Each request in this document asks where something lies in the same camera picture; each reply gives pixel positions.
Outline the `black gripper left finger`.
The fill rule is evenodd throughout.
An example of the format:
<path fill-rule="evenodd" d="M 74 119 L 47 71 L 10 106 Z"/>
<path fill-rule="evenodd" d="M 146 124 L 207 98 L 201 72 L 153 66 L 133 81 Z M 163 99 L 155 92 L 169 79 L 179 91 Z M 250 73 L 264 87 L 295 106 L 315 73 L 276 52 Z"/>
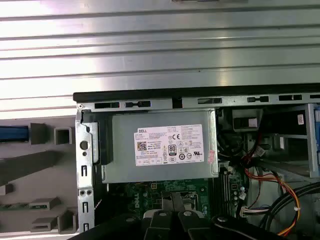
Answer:
<path fill-rule="evenodd" d="M 73 240 L 168 240 L 173 220 L 173 196 L 162 193 L 162 208 L 145 212 L 143 219 L 125 213 L 105 221 Z"/>

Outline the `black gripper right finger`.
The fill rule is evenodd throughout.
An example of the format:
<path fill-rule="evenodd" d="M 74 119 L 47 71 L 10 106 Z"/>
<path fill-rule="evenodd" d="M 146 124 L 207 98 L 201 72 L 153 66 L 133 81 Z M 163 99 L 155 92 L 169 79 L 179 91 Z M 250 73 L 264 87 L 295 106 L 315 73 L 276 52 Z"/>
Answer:
<path fill-rule="evenodd" d="M 211 220 L 199 217 L 197 211 L 186 209 L 179 192 L 172 194 L 172 208 L 189 240 L 281 240 L 275 233 L 263 230 L 227 215 Z"/>

